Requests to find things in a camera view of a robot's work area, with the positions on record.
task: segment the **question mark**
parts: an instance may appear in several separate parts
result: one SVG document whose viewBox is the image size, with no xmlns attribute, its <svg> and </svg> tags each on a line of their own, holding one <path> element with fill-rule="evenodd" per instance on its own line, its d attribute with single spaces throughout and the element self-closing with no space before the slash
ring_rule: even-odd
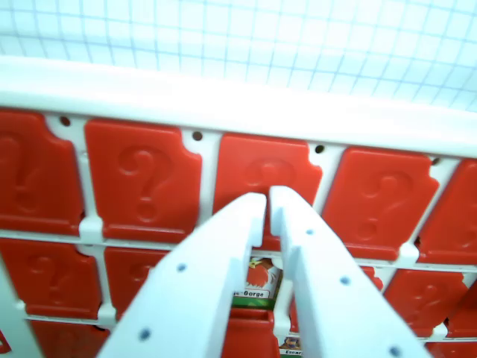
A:
<svg viewBox="0 0 477 358">
<path fill-rule="evenodd" d="M 294 179 L 293 166 L 277 158 L 255 160 L 245 169 L 245 180 L 251 186 L 290 186 Z"/>
<path fill-rule="evenodd" d="M 139 220 L 152 222 L 158 212 L 153 196 L 156 190 L 171 177 L 173 169 L 171 159 L 155 148 L 133 146 L 120 153 L 119 168 L 124 175 L 146 177 L 136 209 Z"/>
<path fill-rule="evenodd" d="M 436 304 L 442 301 L 443 294 L 446 290 L 440 290 L 436 285 L 427 285 L 422 293 L 418 293 L 413 297 L 413 302 L 417 302 L 417 306 L 414 310 L 405 317 L 405 321 L 410 326 L 416 324 L 420 318 L 420 314 L 427 309 L 431 309 Z"/>
<path fill-rule="evenodd" d="M 412 192 L 413 180 L 404 172 L 381 172 L 372 175 L 370 180 L 364 182 L 361 193 L 370 199 L 388 198 L 381 216 L 399 207 L 408 200 Z M 362 222 L 356 230 L 356 235 L 361 241 L 371 240 L 378 232 L 379 220 L 370 217 Z"/>
<path fill-rule="evenodd" d="M 457 249 L 474 251 L 477 244 L 477 204 L 467 207 L 466 217 L 469 219 L 468 230 L 457 237 L 454 244 Z"/>
<path fill-rule="evenodd" d="M 60 284 L 68 276 L 66 267 L 47 256 L 30 257 L 28 259 L 28 267 L 33 274 L 47 274 L 51 276 L 48 298 L 53 304 L 63 304 L 64 297 L 60 291 Z"/>
<path fill-rule="evenodd" d="M 148 277 L 149 270 L 151 270 L 153 267 L 154 265 L 149 265 L 147 263 L 138 263 L 136 265 L 131 266 L 129 274 L 133 281 L 142 283 Z"/>
<path fill-rule="evenodd" d="M 5 162 L 15 168 L 16 175 L 14 181 L 15 204 L 26 213 L 35 211 L 37 203 L 35 197 L 28 191 L 28 181 L 36 171 L 32 168 L 33 160 L 25 150 L 26 146 L 21 136 L 16 133 L 0 132 L 0 164 Z"/>
</svg>

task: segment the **grid background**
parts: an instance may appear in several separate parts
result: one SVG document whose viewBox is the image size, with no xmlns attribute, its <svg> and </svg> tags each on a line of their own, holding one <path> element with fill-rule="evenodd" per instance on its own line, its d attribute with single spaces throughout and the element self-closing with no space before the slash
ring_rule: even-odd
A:
<svg viewBox="0 0 477 358">
<path fill-rule="evenodd" d="M 477 112 L 476 0 L 0 0 L 0 54 Z"/>
</svg>

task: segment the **white plastic arm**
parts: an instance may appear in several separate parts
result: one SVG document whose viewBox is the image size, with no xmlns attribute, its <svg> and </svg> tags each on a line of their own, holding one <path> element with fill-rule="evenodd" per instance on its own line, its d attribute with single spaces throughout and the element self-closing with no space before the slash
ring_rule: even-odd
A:
<svg viewBox="0 0 477 358">
<path fill-rule="evenodd" d="M 304 357 L 431 357 L 306 201 L 286 186 L 273 186 L 270 199 Z"/>
<path fill-rule="evenodd" d="M 264 195 L 243 195 L 181 242 L 150 271 L 98 357 L 220 357 L 265 208 Z"/>
</svg>

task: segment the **small hole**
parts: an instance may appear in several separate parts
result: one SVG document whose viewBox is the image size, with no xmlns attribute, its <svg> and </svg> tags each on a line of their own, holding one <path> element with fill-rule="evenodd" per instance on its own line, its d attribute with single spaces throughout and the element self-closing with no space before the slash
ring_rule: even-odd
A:
<svg viewBox="0 0 477 358">
<path fill-rule="evenodd" d="M 192 138 L 194 138 L 194 140 L 202 140 L 202 133 L 196 131 L 192 134 Z"/>
<path fill-rule="evenodd" d="M 345 286 L 348 286 L 351 283 L 351 280 L 348 276 L 343 276 L 342 278 L 340 278 L 340 282 Z"/>
<path fill-rule="evenodd" d="M 141 332 L 139 332 L 139 341 L 145 341 L 151 336 L 151 332 L 148 328 L 144 328 Z"/>
<path fill-rule="evenodd" d="M 315 153 L 316 154 L 323 153 L 324 150 L 325 150 L 325 147 L 323 145 L 317 145 L 315 147 Z"/>
<path fill-rule="evenodd" d="M 393 357 L 400 357 L 401 356 L 401 350 L 398 347 L 389 348 L 389 353 L 391 353 L 391 356 L 393 356 Z"/>
<path fill-rule="evenodd" d="M 71 124 L 71 121 L 69 120 L 68 117 L 60 117 L 60 122 L 62 125 L 64 125 L 65 127 L 69 127 L 69 125 Z"/>
<path fill-rule="evenodd" d="M 419 248 L 420 247 L 420 236 L 417 237 L 416 241 L 414 241 L 414 245 Z"/>
</svg>

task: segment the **red plastic tile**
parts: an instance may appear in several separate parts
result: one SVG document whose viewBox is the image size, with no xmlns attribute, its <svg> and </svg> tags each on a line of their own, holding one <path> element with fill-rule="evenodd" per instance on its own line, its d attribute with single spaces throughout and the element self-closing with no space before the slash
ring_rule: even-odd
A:
<svg viewBox="0 0 477 358">
<path fill-rule="evenodd" d="M 376 277 L 374 275 L 374 267 L 361 267 L 363 272 L 370 278 L 371 282 L 374 283 L 374 285 L 381 290 L 384 286 L 382 284 L 382 281 L 379 277 Z"/>
<path fill-rule="evenodd" d="M 434 358 L 476 358 L 477 342 L 426 343 Z"/>
<path fill-rule="evenodd" d="M 286 185 L 313 204 L 321 179 L 321 168 L 309 162 L 305 141 L 225 134 L 218 155 L 214 212 L 247 192 L 268 195 L 273 185 Z M 270 234 L 265 217 L 263 250 L 280 248 L 279 238 Z"/>
<path fill-rule="evenodd" d="M 107 248 L 104 251 L 111 300 L 118 319 L 141 288 L 149 269 L 167 253 L 168 251 L 131 248 Z"/>
<path fill-rule="evenodd" d="M 277 338 L 274 336 L 274 315 L 271 311 L 234 308 L 224 340 L 222 358 L 254 357 L 279 358 Z"/>
<path fill-rule="evenodd" d="M 418 335 L 428 337 L 467 292 L 457 272 L 399 270 L 385 297 Z"/>
<path fill-rule="evenodd" d="M 78 235 L 82 217 L 73 145 L 38 113 L 0 110 L 0 227 Z"/>
<path fill-rule="evenodd" d="M 420 262 L 477 265 L 476 183 L 477 160 L 464 160 L 420 233 Z"/>
<path fill-rule="evenodd" d="M 31 315 L 98 317 L 101 304 L 94 257 L 74 245 L 0 239 L 0 253 Z"/>
<path fill-rule="evenodd" d="M 5 339 L 4 335 L 0 332 L 0 354 L 5 354 L 10 352 L 10 346 L 8 345 L 7 340 Z"/>
<path fill-rule="evenodd" d="M 179 242 L 192 232 L 202 159 L 178 128 L 93 120 L 85 131 L 105 237 Z"/>
<path fill-rule="evenodd" d="M 382 281 L 379 277 L 374 276 L 374 268 L 373 267 L 361 267 L 363 272 L 370 278 L 371 282 L 373 282 L 378 289 L 382 289 Z M 291 300 L 290 304 L 290 321 L 291 321 L 291 332 L 298 333 L 300 332 L 300 328 L 298 327 L 298 314 L 297 314 L 297 306 L 295 305 L 295 298 Z"/>
<path fill-rule="evenodd" d="M 457 310 L 449 316 L 447 330 L 448 337 L 477 337 L 477 283 L 470 287 Z"/>
<path fill-rule="evenodd" d="M 420 154 L 348 148 L 323 218 L 355 257 L 395 260 L 439 187 Z"/>
<path fill-rule="evenodd" d="M 84 324 L 30 323 L 45 358 L 94 358 L 110 334 Z"/>
</svg>

